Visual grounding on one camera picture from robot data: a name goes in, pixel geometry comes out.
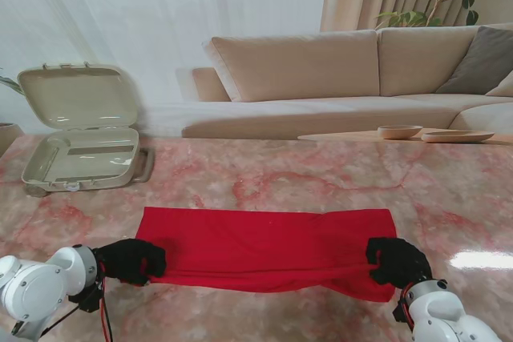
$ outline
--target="sofa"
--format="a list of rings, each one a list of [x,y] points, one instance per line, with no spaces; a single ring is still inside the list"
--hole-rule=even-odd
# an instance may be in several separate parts
[[[513,23],[494,25],[513,30]],[[191,70],[199,100],[226,111],[187,138],[296,139],[414,124],[513,134],[513,93],[436,94],[478,27],[385,28],[272,38],[212,38],[213,67]]]

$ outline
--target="beige suitcase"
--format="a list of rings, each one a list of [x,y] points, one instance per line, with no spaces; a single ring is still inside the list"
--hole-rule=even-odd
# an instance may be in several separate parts
[[[131,85],[106,66],[43,66],[18,81],[39,120],[59,131],[46,136],[26,165],[22,180],[33,196],[51,191],[121,187],[149,179],[155,154],[139,151]],[[134,178],[137,164],[144,162]]]

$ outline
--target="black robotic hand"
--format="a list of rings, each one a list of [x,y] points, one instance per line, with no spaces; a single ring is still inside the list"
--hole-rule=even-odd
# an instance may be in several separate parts
[[[93,252],[106,276],[129,284],[142,286],[148,276],[162,276],[166,270],[166,251],[140,239],[123,239]]]
[[[370,272],[378,284],[393,284],[403,289],[408,284],[433,279],[426,256],[404,239],[371,238],[366,255],[370,264],[378,265]]]

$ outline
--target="pink marble surface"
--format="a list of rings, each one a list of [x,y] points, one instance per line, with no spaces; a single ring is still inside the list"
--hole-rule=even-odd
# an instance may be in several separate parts
[[[25,196],[20,181],[37,141],[21,137],[0,159],[0,255],[44,260],[62,246],[132,237],[144,206],[388,207],[398,234],[428,255],[467,311],[513,340],[511,147],[153,139],[145,143],[157,154],[148,183],[37,199]],[[325,288],[251,294],[115,280],[107,286],[115,339],[127,342],[411,340],[394,322],[393,302],[366,303]],[[2,315],[0,325],[12,321]],[[44,340],[103,340],[99,315],[78,312]]]

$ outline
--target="plant pot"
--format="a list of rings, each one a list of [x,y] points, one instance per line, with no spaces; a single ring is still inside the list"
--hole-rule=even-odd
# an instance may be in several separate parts
[[[17,124],[0,123],[0,156],[7,151],[17,137],[22,135],[23,131]]]

